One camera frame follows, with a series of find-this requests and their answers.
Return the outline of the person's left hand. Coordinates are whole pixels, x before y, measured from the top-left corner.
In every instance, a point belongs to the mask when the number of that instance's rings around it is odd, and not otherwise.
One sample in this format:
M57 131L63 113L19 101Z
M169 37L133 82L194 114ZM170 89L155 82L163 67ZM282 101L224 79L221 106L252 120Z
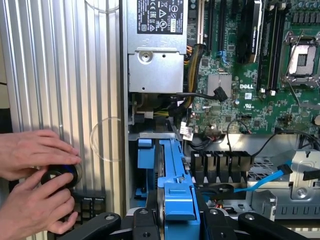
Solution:
M80 154L52 130L0 135L0 177L9 181L32 175L36 167L76 165Z

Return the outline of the person's right hand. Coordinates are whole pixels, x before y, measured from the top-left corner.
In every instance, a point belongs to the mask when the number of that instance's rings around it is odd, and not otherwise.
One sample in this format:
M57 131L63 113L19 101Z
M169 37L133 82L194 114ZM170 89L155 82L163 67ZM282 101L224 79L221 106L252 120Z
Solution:
M15 186L0 208L0 238L21 240L42 231L63 234L77 219L75 200L69 189L62 189L73 180L64 173L38 185L46 171L36 171Z

